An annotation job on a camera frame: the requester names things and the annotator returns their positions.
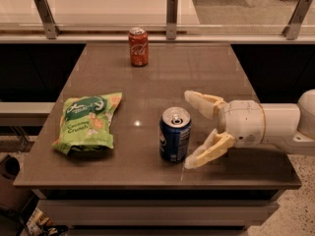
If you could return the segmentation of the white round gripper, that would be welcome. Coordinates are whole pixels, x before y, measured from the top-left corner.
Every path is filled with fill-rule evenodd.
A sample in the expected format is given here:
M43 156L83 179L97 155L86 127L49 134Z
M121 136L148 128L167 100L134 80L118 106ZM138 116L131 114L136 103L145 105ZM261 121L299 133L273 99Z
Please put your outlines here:
M219 131L213 129L204 143L184 162L186 169L204 166L229 148L252 148L262 142L265 118L262 107L253 100L234 100L226 104L222 97L193 90L184 92L185 100L203 116L213 120L219 115Z

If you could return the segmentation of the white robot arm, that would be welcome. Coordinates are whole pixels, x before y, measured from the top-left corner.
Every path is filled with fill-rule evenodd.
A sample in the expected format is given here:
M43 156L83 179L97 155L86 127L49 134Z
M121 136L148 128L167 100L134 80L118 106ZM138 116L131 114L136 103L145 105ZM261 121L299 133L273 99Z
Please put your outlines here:
M186 159L194 169L213 161L230 148L272 145L286 153L315 155L315 90L306 91L296 103L258 103L254 100L224 101L193 90L185 100L217 126L204 143Z

